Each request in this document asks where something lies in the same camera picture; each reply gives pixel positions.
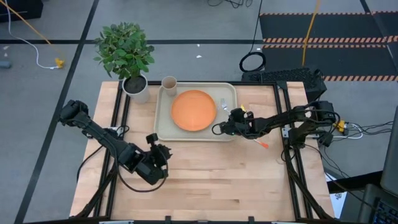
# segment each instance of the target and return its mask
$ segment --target white cable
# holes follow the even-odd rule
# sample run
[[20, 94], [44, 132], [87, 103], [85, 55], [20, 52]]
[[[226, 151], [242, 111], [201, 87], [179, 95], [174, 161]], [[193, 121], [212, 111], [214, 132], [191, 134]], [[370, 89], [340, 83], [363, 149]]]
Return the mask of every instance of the white cable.
[[361, 133], [361, 135], [358, 136], [358, 137], [334, 136], [334, 138], [348, 138], [348, 139], [360, 139], [360, 138], [362, 138], [362, 137], [363, 137], [363, 131], [362, 131], [362, 129], [361, 129], [360, 127], [358, 127], [358, 125], [356, 125], [356, 124], [351, 124], [351, 123], [350, 123], [350, 125], [352, 125], [352, 127], [356, 128], [356, 129], [359, 131], [359, 133]]
[[55, 67], [45, 67], [45, 66], [42, 66], [41, 64], [39, 64], [39, 50], [38, 50], [37, 47], [34, 46], [33, 44], [29, 43], [28, 41], [26, 41], [26, 40], [24, 40], [24, 39], [22, 39], [22, 38], [19, 38], [19, 37], [14, 36], [14, 35], [11, 33], [11, 12], [10, 12], [10, 9], [9, 9], [8, 7], [7, 7], [7, 13], [8, 13], [8, 33], [10, 33], [11, 37], [13, 37], [13, 38], [15, 38], [15, 39], [18, 39], [18, 40], [21, 40], [21, 41], [23, 41], [23, 42], [29, 44], [30, 46], [32, 46], [32, 47], [36, 50], [36, 64], [37, 64], [38, 66], [40, 66], [41, 68], [46, 68], [46, 69], [55, 69], [55, 68], [59, 68], [58, 66], [55, 66]]

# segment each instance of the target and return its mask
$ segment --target potted plant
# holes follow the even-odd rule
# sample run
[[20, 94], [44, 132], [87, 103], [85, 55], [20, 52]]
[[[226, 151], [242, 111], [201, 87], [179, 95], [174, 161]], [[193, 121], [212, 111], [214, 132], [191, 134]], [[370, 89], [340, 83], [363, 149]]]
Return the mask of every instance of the potted plant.
[[148, 72], [147, 65], [155, 61], [150, 56], [154, 47], [147, 45], [144, 31], [138, 24], [122, 22], [103, 27], [99, 35], [95, 39], [99, 57], [94, 60], [103, 64], [109, 76], [114, 73], [123, 80], [123, 90], [136, 103], [147, 102], [148, 81], [141, 71]]

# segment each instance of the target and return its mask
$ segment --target white plant pot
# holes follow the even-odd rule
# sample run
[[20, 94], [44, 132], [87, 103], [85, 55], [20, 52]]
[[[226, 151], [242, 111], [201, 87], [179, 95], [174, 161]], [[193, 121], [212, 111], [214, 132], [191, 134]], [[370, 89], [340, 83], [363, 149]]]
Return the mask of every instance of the white plant pot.
[[143, 74], [141, 74], [141, 76], [143, 78], [145, 78], [146, 85], [145, 85], [145, 88], [143, 90], [141, 90], [141, 92], [139, 92], [139, 93], [129, 93], [124, 89], [124, 82], [126, 81], [126, 79], [124, 79], [123, 83], [122, 83], [123, 91], [127, 95], [129, 95], [134, 100], [134, 102], [139, 103], [139, 104], [146, 103], [149, 100], [148, 80], [147, 80], [147, 77], [145, 77]]

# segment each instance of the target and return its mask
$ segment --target wooden table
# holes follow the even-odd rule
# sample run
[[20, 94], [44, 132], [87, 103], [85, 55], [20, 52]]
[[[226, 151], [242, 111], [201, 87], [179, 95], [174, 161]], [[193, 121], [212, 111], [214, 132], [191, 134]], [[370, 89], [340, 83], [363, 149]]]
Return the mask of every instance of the wooden table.
[[[117, 82], [103, 82], [96, 105], [94, 121], [102, 127], [111, 123]], [[277, 114], [271, 86], [235, 86], [238, 105], [253, 111], [255, 117]], [[302, 83], [288, 83], [292, 107], [307, 104]], [[145, 137], [154, 132], [154, 116], [159, 86], [150, 86], [150, 100], [143, 105], [131, 101], [127, 125], [130, 131], [124, 139], [142, 149], [148, 149]], [[122, 96], [118, 124], [123, 113]], [[283, 93], [280, 91], [285, 110]], [[151, 193], [135, 193], [118, 180], [112, 219], [115, 220], [212, 220], [293, 221], [294, 213], [286, 165], [280, 159], [282, 140], [279, 129], [261, 138], [268, 143], [264, 149], [254, 141], [237, 138], [231, 142], [163, 142], [172, 149], [169, 178], [162, 188]], [[308, 145], [317, 148], [315, 140]], [[88, 140], [85, 157], [99, 144]], [[100, 179], [105, 150], [95, 155], [82, 168], [70, 215], [77, 214], [90, 200]], [[325, 211], [333, 216], [322, 161], [314, 149], [301, 150], [309, 191]], [[120, 169], [128, 184], [137, 189], [150, 189], [137, 174]], [[301, 192], [301, 216], [305, 217]], [[108, 198], [103, 196], [101, 214]]]

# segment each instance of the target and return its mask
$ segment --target yellow connector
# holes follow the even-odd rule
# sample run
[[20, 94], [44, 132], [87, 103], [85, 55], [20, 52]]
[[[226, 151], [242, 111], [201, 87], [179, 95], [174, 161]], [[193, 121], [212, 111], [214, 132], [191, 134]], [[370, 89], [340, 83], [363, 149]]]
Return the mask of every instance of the yellow connector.
[[57, 64], [58, 68], [63, 68], [63, 64], [65, 63], [65, 61], [61, 60], [59, 58], [56, 58], [55, 63]]
[[343, 133], [344, 129], [347, 128], [347, 124], [343, 120], [340, 120], [338, 124], [333, 124], [333, 125], [336, 126], [337, 131], [339, 131], [340, 133]]

